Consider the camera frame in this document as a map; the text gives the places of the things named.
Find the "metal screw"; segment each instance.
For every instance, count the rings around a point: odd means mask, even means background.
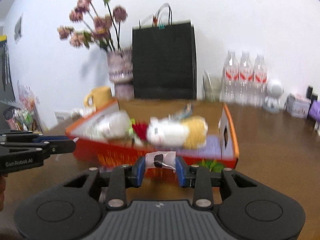
[[[209,207],[211,205],[211,201],[209,199],[205,199],[205,198],[198,199],[196,201],[196,205],[198,207]]]
[[[124,202],[123,200],[116,198],[116,199],[109,200],[108,205],[110,207],[122,207],[124,205]]]

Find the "water bottle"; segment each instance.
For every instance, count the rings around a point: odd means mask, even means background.
[[[253,67],[249,52],[242,51],[239,65],[239,81],[237,82],[236,102],[241,105],[249,103],[251,85],[253,81]]]
[[[267,67],[264,63],[264,56],[257,55],[254,63],[254,82],[252,86],[252,93],[250,104],[253,106],[262,106],[265,97],[267,83]]]
[[[239,79],[239,67],[236,59],[236,53],[228,50],[228,56],[223,66],[223,87],[221,99],[224,102],[231,103],[235,99],[235,84]]]

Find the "black bag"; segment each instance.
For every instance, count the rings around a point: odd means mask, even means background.
[[[196,42],[191,23],[132,30],[134,97],[196,99]]]

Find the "white plush toy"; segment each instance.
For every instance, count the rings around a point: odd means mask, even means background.
[[[105,116],[96,127],[107,139],[123,138],[128,135],[130,128],[131,120],[126,111]]]
[[[197,149],[206,145],[208,124],[200,116],[181,121],[150,119],[147,140],[155,146]]]

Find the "yellow mug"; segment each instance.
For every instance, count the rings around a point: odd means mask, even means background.
[[[91,90],[83,101],[85,107],[96,107],[96,110],[103,108],[112,99],[111,88],[107,86],[96,87]]]

